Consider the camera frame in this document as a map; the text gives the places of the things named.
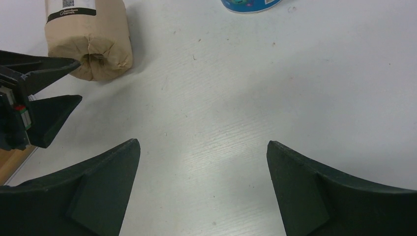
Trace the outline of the white wire wooden shelf rack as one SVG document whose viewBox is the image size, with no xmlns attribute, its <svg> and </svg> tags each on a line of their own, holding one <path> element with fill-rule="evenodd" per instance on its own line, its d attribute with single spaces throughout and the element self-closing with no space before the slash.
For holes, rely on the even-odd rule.
<svg viewBox="0 0 417 236">
<path fill-rule="evenodd" d="M 4 185 L 23 162 L 37 149 L 29 146 L 26 150 L 0 150 L 0 184 Z"/>
</svg>

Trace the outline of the blue toilet roll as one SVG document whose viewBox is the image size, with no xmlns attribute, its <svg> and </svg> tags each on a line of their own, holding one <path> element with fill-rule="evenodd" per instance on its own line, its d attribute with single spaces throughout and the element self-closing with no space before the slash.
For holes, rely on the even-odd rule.
<svg viewBox="0 0 417 236">
<path fill-rule="evenodd" d="M 221 0 L 222 4 L 235 13 L 255 13 L 274 7 L 282 0 Z"/>
</svg>

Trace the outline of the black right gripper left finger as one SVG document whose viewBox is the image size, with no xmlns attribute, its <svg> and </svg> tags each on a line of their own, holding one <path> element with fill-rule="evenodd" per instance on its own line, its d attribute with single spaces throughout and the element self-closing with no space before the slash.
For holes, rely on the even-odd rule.
<svg viewBox="0 0 417 236">
<path fill-rule="evenodd" d="M 3 236 L 117 236 L 140 160 L 137 139 L 57 172 L 0 188 Z"/>
</svg>

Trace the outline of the brown roll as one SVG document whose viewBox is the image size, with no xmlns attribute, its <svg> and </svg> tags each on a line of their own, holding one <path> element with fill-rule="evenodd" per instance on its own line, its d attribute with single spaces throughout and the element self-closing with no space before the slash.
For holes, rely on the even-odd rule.
<svg viewBox="0 0 417 236">
<path fill-rule="evenodd" d="M 133 65 L 125 4 L 121 0 L 47 0 L 48 56 L 78 60 L 71 75 L 112 80 Z"/>
</svg>

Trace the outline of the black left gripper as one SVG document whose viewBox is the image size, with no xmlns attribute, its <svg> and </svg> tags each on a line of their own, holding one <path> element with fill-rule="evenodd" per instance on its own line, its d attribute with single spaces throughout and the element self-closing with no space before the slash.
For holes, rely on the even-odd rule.
<svg viewBox="0 0 417 236">
<path fill-rule="evenodd" d="M 80 67 L 76 59 L 0 52 L 0 148 L 47 148 L 82 101 L 80 95 L 33 95 Z"/>
</svg>

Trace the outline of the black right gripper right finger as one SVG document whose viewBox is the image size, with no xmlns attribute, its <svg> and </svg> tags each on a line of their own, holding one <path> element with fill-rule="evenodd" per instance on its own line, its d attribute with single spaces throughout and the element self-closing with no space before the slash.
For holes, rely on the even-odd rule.
<svg viewBox="0 0 417 236">
<path fill-rule="evenodd" d="M 364 180 L 270 141 L 268 168 L 289 236 L 414 236 L 417 193 Z"/>
</svg>

